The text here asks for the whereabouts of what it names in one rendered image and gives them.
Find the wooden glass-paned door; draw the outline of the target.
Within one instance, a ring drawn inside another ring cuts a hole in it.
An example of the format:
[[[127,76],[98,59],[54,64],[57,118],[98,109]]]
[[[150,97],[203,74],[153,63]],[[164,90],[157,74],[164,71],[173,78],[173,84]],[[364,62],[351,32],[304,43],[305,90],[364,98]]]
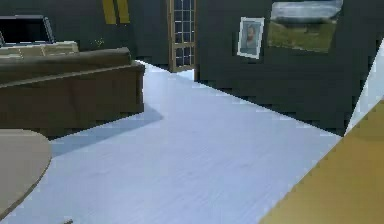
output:
[[[195,68],[195,0],[166,0],[169,70]]]

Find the white-framed portrait picture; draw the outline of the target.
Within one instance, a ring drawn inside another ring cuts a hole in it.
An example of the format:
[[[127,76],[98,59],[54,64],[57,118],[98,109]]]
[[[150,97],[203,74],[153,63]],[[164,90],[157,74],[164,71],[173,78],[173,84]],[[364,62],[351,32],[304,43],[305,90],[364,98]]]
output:
[[[242,17],[240,20],[237,55],[252,59],[260,58],[264,18]]]

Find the brown sofa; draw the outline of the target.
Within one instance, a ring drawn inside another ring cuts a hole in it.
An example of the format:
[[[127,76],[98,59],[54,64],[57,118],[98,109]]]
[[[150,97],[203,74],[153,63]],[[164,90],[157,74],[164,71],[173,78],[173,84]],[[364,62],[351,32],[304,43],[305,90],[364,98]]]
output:
[[[144,111],[145,66],[127,48],[0,59],[0,129],[50,139]]]

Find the large landscape painting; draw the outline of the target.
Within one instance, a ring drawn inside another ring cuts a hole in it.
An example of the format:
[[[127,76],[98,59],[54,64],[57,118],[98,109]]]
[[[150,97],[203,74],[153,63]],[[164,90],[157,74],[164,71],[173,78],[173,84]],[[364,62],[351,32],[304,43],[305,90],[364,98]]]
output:
[[[285,0],[271,6],[270,47],[326,53],[344,0]]]

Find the beige television stand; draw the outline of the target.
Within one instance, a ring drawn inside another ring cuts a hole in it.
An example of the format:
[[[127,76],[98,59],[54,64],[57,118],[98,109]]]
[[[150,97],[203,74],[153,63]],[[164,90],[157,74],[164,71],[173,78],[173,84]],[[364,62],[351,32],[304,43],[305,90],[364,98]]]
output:
[[[75,41],[55,42],[51,44],[33,44],[0,48],[0,59],[51,56],[78,53]]]

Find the round beige table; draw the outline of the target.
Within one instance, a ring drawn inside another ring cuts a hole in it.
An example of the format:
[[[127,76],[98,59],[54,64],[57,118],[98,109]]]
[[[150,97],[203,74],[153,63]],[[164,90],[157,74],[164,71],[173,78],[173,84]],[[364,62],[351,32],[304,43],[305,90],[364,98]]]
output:
[[[51,159],[51,145],[44,135],[0,129],[0,220],[33,191]]]

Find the black television set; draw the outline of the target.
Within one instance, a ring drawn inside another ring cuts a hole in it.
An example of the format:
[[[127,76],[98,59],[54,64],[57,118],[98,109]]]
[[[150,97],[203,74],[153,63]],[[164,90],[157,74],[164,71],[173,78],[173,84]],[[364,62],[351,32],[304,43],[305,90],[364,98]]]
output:
[[[0,47],[54,42],[55,38],[46,16],[0,16]]]

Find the yellow striped wall hanging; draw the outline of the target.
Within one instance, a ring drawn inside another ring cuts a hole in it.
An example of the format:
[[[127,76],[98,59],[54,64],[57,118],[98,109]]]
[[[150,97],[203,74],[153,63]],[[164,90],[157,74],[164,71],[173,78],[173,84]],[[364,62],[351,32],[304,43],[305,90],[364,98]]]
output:
[[[105,23],[109,25],[129,24],[129,0],[101,0]]]

